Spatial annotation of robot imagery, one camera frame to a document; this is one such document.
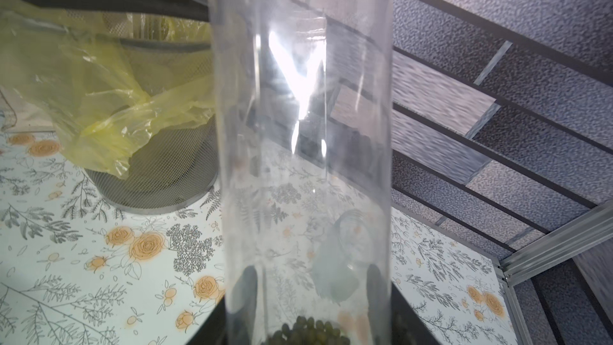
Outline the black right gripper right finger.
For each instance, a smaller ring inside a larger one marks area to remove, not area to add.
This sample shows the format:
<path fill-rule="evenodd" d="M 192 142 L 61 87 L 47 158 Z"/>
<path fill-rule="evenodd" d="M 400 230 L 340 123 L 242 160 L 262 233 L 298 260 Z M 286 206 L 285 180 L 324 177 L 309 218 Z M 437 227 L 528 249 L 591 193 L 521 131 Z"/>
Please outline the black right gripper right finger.
<path fill-rule="evenodd" d="M 367 300 L 373 344 L 440 344 L 397 287 L 374 264 L 367 270 Z"/>

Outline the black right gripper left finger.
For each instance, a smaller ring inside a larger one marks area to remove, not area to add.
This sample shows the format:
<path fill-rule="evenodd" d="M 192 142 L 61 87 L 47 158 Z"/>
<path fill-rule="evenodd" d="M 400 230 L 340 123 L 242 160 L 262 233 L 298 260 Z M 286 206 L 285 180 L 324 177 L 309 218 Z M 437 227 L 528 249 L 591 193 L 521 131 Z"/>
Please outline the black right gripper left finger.
<path fill-rule="evenodd" d="M 258 275 L 254 266 L 244 269 L 232 295 L 238 295 L 238 309 L 227 312 L 225 300 L 213 309 L 188 345 L 203 344 L 251 344 L 255 323 L 258 295 Z"/>

